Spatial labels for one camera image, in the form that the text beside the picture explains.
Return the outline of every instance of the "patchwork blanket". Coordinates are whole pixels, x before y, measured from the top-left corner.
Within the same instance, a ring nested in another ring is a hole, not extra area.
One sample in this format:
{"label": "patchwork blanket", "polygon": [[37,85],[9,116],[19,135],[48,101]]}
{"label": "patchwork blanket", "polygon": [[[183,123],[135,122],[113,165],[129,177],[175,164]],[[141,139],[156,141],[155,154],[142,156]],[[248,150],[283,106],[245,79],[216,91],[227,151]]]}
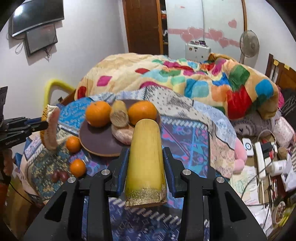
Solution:
{"label": "patchwork blanket", "polygon": [[166,87],[213,106],[231,120],[254,110],[263,119],[269,119],[278,108],[279,91],[271,80],[230,57],[213,53],[204,63],[162,55],[111,55],[82,78],[75,99],[103,92],[133,91],[148,85]]}

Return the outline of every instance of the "round wooden plate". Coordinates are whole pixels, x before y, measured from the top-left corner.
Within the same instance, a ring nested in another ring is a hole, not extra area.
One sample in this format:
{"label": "round wooden plate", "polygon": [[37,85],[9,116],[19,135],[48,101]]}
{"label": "round wooden plate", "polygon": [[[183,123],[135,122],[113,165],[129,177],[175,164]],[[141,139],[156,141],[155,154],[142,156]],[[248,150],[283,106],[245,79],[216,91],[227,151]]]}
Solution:
{"label": "round wooden plate", "polygon": [[[138,100],[122,100],[128,109],[132,104]],[[160,114],[157,112],[156,122],[160,126]],[[102,127],[92,127],[85,120],[79,132],[79,139],[81,145],[90,153],[97,156],[115,157],[119,156],[122,147],[130,147],[118,141],[113,137],[111,132],[111,123]]]}

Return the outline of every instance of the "yellow handle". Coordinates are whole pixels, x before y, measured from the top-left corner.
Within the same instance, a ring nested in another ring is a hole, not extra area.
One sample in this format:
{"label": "yellow handle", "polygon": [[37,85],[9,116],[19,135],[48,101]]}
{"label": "yellow handle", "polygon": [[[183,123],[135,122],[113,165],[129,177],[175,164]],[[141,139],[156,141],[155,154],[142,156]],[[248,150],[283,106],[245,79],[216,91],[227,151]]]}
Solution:
{"label": "yellow handle", "polygon": [[43,107],[45,108],[47,104],[49,104],[49,93],[50,93],[50,89],[52,86],[57,85],[59,87],[61,87],[62,89],[66,90],[67,92],[71,93],[75,90],[75,88],[73,88],[72,86],[70,86],[69,84],[65,83],[62,80],[59,79],[51,79],[49,80],[46,85],[45,85],[45,90],[44,90],[44,104]]}

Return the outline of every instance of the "pink heart decoration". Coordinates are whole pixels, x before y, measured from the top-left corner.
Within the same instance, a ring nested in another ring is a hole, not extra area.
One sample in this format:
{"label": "pink heart decoration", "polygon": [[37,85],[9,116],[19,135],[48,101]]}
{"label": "pink heart decoration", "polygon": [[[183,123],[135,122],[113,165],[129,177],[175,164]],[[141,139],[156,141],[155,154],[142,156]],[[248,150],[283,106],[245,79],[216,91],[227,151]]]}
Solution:
{"label": "pink heart decoration", "polygon": [[219,38],[218,42],[222,48],[225,48],[229,45],[229,40],[227,38]]}
{"label": "pink heart decoration", "polygon": [[212,39],[211,35],[209,33],[205,33],[205,38],[206,39]]}
{"label": "pink heart decoration", "polygon": [[199,39],[203,36],[202,28],[189,27],[188,32],[193,35],[194,39]]}
{"label": "pink heart decoration", "polygon": [[228,26],[231,28],[237,28],[237,22],[235,19],[232,19],[231,21],[228,22]]}
{"label": "pink heart decoration", "polygon": [[239,42],[237,42],[237,41],[235,41],[235,40],[233,40],[233,39],[230,39],[230,40],[229,40],[229,44],[230,44],[230,45],[233,45],[233,46],[236,46],[236,47],[239,47]]}
{"label": "pink heart decoration", "polygon": [[209,34],[211,35],[212,39],[215,41],[218,41],[219,38],[223,37],[223,32],[221,30],[215,30],[212,28],[209,28]]}
{"label": "pink heart decoration", "polygon": [[181,33],[180,36],[186,43],[188,43],[194,39],[194,36],[192,34],[190,34],[189,32]]}

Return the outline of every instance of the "blanket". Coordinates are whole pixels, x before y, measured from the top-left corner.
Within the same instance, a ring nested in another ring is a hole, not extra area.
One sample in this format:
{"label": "blanket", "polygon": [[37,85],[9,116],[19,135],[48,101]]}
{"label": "blanket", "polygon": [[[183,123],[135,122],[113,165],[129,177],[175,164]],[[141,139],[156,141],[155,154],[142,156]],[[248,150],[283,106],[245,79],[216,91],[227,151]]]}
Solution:
{"label": "blanket", "polygon": [[254,110],[258,110],[263,119],[269,119],[278,108],[279,91],[270,79],[218,54],[210,54],[204,63],[173,60],[162,55],[111,55],[82,78],[75,99],[103,92],[133,91],[148,85],[169,88],[213,106],[230,120]]}
{"label": "blanket", "polygon": [[236,134],[226,116],[211,106],[171,90],[148,86],[137,91],[81,98],[63,107],[57,129],[60,144],[55,151],[47,150],[39,133],[33,133],[26,141],[20,165],[20,179],[32,199],[46,202],[51,198],[62,184],[60,181],[52,183],[52,173],[54,170],[69,171],[69,163],[76,158],[85,161],[89,175],[108,166],[112,158],[97,157],[85,149],[71,155],[65,140],[70,135],[79,135],[85,109],[91,102],[103,100],[112,103],[116,99],[151,101],[161,115],[163,147],[169,147],[175,158],[182,160],[186,168],[202,177],[207,177],[208,163],[224,177],[231,177]]}
{"label": "blanket", "polygon": [[[150,85],[136,91],[121,91],[117,94],[107,92],[81,98],[61,107],[57,128],[59,146],[55,151],[47,150],[40,140],[39,133],[33,133],[26,141],[19,170],[24,190],[32,200],[47,203],[62,185],[61,181],[52,182],[52,173],[55,170],[69,171],[69,163],[76,158],[86,163],[87,174],[90,176],[108,167],[112,158],[92,155],[84,148],[78,153],[71,154],[65,146],[65,140],[71,135],[79,134],[80,126],[85,119],[85,110],[91,102],[101,100],[112,103],[116,99],[152,102],[161,115],[162,146],[169,147],[173,157],[182,161],[185,168],[191,169],[203,178],[214,178],[215,175],[231,177],[236,135],[226,116],[216,108],[181,96],[172,90]],[[210,166],[219,173],[213,172]],[[163,206],[140,210],[124,207],[124,204],[124,200],[109,199],[113,240],[178,239],[183,198],[173,198],[168,191],[168,201]],[[82,219],[84,240],[87,210],[88,197],[85,197]],[[207,224],[205,237],[208,237],[208,232]]]}

